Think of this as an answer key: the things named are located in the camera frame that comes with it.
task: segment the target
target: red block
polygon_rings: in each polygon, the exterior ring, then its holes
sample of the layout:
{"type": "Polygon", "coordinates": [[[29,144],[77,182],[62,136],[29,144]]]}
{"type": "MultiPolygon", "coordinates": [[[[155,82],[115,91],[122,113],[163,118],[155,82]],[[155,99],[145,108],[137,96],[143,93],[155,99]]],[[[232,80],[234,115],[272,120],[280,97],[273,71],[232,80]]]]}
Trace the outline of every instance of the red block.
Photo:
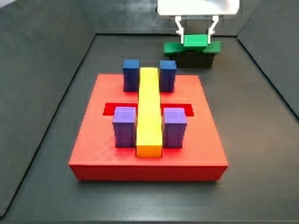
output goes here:
{"type": "Polygon", "coordinates": [[[138,103],[138,93],[125,92],[122,74],[98,77],[79,130],[70,168],[79,180],[218,180],[229,167],[221,137],[200,77],[178,75],[174,93],[162,93],[162,105],[190,104],[182,149],[163,149],[163,157],[137,157],[134,148],[117,148],[107,103],[138,103]]]}
{"type": "MultiPolygon", "coordinates": [[[[103,116],[113,116],[115,114],[117,107],[134,107],[134,108],[137,108],[138,103],[109,102],[106,104],[103,116]]],[[[193,105],[189,104],[189,103],[162,103],[162,114],[165,113],[165,108],[184,108],[185,109],[185,114],[188,116],[194,116],[193,105]]]]}

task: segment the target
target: yellow block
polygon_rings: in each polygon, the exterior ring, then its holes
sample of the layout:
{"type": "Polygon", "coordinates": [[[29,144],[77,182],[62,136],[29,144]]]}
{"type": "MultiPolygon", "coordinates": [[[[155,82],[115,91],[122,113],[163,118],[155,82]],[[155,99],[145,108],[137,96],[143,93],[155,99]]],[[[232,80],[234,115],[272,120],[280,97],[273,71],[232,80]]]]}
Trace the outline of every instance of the yellow block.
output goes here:
{"type": "Polygon", "coordinates": [[[137,156],[159,158],[163,155],[163,118],[158,68],[141,68],[138,97],[137,156]]]}

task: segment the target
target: blue block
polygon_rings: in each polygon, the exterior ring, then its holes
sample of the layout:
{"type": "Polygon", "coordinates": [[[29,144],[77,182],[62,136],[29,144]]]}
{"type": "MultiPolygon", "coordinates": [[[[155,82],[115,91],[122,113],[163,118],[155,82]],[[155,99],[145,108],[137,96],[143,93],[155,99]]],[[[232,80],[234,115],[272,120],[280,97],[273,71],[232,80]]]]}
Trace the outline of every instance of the blue block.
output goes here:
{"type": "Polygon", "coordinates": [[[139,89],[139,71],[141,62],[139,59],[126,59],[123,65],[125,72],[125,91],[138,92],[139,89]]]}
{"type": "Polygon", "coordinates": [[[174,60],[161,60],[161,92],[174,91],[177,64],[174,60]]]}
{"type": "Polygon", "coordinates": [[[166,108],[163,110],[163,147],[182,148],[188,127],[185,108],[166,108]]]}
{"type": "Polygon", "coordinates": [[[117,107],[114,130],[118,148],[137,147],[137,108],[117,107]]]}

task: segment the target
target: green block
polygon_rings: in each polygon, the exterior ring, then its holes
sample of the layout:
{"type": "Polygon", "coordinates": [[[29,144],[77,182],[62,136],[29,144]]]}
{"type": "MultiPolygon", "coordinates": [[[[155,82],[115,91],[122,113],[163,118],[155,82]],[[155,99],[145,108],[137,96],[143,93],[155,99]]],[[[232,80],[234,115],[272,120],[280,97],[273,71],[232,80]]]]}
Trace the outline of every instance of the green block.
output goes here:
{"type": "Polygon", "coordinates": [[[184,52],[184,44],[180,42],[166,42],[163,45],[163,54],[165,56],[172,56],[176,53],[184,52]]]}
{"type": "Polygon", "coordinates": [[[176,55],[177,53],[184,53],[186,51],[196,51],[198,53],[218,54],[221,53],[221,41],[214,41],[206,47],[198,47],[192,49],[185,47],[181,42],[166,42],[163,45],[163,54],[166,57],[176,55]]]}
{"type": "Polygon", "coordinates": [[[205,53],[221,53],[221,41],[214,41],[204,50],[205,53]]]}
{"type": "Polygon", "coordinates": [[[198,48],[205,48],[209,46],[209,35],[185,35],[184,36],[184,47],[197,50],[198,48]]]}

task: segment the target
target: purple block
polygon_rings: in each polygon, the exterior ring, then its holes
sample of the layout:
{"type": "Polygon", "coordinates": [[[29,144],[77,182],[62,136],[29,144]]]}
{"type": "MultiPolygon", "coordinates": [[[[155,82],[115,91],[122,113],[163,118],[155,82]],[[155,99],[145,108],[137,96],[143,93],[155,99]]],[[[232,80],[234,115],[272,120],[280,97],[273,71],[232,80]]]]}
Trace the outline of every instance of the purple block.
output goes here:
{"type": "Polygon", "coordinates": [[[188,127],[185,108],[166,108],[163,110],[163,147],[182,148],[188,127]]]}
{"type": "Polygon", "coordinates": [[[118,148],[137,147],[137,108],[117,107],[114,130],[118,148]]]}

